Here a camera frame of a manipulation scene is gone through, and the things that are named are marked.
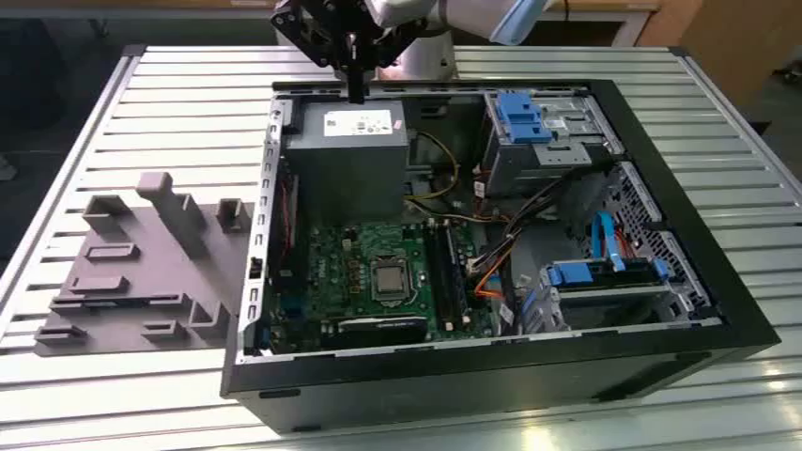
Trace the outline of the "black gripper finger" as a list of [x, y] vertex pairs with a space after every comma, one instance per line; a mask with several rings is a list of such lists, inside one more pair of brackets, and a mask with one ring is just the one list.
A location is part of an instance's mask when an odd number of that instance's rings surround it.
[[357, 33], [357, 103], [365, 103], [377, 68], [387, 68], [414, 40], [415, 33], [401, 29], [385, 34], [377, 30]]
[[347, 97], [351, 103], [361, 102], [361, 66], [358, 35], [355, 32], [337, 29], [333, 32], [337, 73], [346, 83]]

